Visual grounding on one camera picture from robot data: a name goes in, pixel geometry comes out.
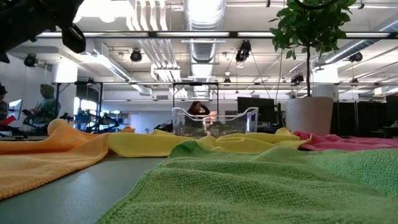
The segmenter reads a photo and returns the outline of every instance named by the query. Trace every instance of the hat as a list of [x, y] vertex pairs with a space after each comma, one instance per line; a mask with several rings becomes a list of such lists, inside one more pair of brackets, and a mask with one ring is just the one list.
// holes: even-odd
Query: hat
[[5, 94], [5, 93], [8, 93], [6, 87], [0, 85], [0, 94]]

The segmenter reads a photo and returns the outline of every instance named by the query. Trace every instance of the tree trunk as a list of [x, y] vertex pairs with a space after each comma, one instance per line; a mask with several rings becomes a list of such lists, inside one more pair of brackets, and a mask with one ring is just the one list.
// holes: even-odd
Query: tree trunk
[[307, 47], [307, 96], [311, 96], [311, 85], [310, 85], [310, 60], [311, 60], [311, 52], [310, 47]]

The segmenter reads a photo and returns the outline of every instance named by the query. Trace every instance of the plastic container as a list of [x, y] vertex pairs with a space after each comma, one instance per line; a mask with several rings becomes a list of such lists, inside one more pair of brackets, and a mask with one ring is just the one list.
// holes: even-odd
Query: plastic container
[[237, 133], [255, 133], [259, 108], [248, 108], [238, 115], [190, 115], [182, 108], [173, 108], [173, 133], [178, 136], [215, 138]]

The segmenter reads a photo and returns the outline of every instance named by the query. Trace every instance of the towel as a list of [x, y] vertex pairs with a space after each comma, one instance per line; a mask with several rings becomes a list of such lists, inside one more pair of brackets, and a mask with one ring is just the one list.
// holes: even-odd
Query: towel
[[185, 141], [98, 223], [398, 223], [397, 164], [392, 149], [238, 154]]
[[[179, 143], [192, 138], [156, 130], [153, 134], [88, 134], [73, 129], [64, 120], [49, 125], [43, 141], [0, 141], [0, 199], [34, 189], [50, 181], [84, 169], [102, 160], [109, 150], [124, 157], [167, 157]], [[262, 152], [278, 145], [298, 148], [306, 141], [281, 130], [272, 134], [235, 134], [199, 140], [215, 151]]]
[[358, 151], [367, 149], [393, 149], [398, 148], [398, 140], [396, 139], [381, 139], [381, 138], [357, 138], [349, 137], [343, 139], [335, 134], [329, 134], [321, 137], [316, 134], [305, 133], [303, 131], [294, 132], [301, 140], [309, 140], [308, 143], [303, 144], [301, 148], [323, 151], [328, 149], [342, 149], [347, 151]]

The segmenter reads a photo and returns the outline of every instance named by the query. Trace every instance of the table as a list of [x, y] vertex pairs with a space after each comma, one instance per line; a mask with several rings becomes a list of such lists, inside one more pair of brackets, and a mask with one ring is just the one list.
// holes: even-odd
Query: table
[[0, 201], [0, 223], [94, 223], [165, 158], [107, 157], [89, 168]]

